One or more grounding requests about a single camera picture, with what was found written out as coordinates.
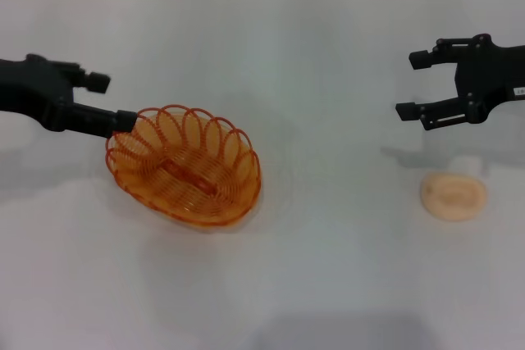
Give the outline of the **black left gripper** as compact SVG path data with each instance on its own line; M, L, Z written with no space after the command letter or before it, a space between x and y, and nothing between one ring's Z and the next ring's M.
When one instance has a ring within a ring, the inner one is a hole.
M2 60L1 110L28 116L54 132L66 130L67 114L68 130L109 139L115 133L130 133L138 114L74 103L73 88L105 94L110 81L109 75L88 72L78 63L38 55Z

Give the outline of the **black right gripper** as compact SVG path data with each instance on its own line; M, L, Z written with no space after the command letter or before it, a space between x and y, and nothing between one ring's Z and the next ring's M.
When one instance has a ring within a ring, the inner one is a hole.
M462 123L481 124L502 103L524 99L524 46L500 47L489 34L437 39L429 50L411 52L414 70L456 65L457 98L395 105L402 121L419 120L425 130Z

